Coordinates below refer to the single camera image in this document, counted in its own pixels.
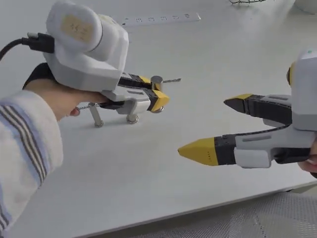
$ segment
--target power strip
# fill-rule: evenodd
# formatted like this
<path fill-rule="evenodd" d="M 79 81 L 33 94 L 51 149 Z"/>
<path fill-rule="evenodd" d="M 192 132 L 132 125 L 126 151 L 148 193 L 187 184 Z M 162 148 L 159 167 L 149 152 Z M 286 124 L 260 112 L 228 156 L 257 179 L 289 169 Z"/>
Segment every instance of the power strip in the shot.
<path fill-rule="evenodd" d="M 167 24 L 177 22 L 190 22 L 201 20 L 198 13 L 182 13 L 171 15 L 153 15 L 153 16 L 141 16 L 141 17 L 126 17 L 121 25 L 123 27 L 130 26 L 146 26 L 156 24 Z"/>

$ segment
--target human hand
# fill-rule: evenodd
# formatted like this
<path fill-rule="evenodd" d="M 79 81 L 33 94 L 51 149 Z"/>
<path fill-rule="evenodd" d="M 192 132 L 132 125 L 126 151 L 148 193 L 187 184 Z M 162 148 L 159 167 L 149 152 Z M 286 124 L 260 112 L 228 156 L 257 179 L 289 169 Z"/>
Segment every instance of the human hand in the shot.
<path fill-rule="evenodd" d="M 311 155 L 308 160 L 298 163 L 299 167 L 310 173 L 317 173 L 317 140 L 312 145 Z"/>
<path fill-rule="evenodd" d="M 79 103 L 103 103 L 107 101 L 107 98 L 100 93 L 76 90 L 50 79 L 31 81 L 24 90 L 32 91 L 41 96 L 54 112 L 57 121 L 67 116 L 78 116 L 80 112 L 77 105 Z"/>

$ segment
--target striped sleeve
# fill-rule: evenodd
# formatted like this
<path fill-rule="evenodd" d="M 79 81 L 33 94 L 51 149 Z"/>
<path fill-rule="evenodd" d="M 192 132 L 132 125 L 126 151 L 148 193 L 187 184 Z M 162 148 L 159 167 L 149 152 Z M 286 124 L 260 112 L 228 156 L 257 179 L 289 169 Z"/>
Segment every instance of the striped sleeve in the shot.
<path fill-rule="evenodd" d="M 56 118 L 40 96 L 23 90 L 0 100 L 0 237 L 62 156 Z"/>

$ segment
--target label sticker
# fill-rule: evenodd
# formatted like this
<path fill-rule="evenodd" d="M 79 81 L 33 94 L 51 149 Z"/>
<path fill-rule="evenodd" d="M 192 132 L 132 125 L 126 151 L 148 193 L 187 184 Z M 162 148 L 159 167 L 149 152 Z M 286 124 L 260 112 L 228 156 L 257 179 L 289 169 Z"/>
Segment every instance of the label sticker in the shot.
<path fill-rule="evenodd" d="M 93 26 L 90 23 L 82 22 L 74 15 L 66 15 L 61 23 L 61 30 L 68 36 L 89 43 L 93 36 Z"/>

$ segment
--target metal screw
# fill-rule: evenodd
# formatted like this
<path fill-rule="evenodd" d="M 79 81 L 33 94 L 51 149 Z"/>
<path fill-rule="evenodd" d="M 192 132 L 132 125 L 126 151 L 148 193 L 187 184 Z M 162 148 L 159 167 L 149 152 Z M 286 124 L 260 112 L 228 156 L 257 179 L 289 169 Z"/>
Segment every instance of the metal screw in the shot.
<path fill-rule="evenodd" d="M 164 111 L 164 107 L 161 107 L 159 109 L 157 109 L 156 111 L 152 112 L 152 113 L 161 113 Z"/>
<path fill-rule="evenodd" d="M 129 124 L 135 124 L 139 121 L 139 116 L 137 114 L 130 114 L 127 115 L 126 119 Z"/>

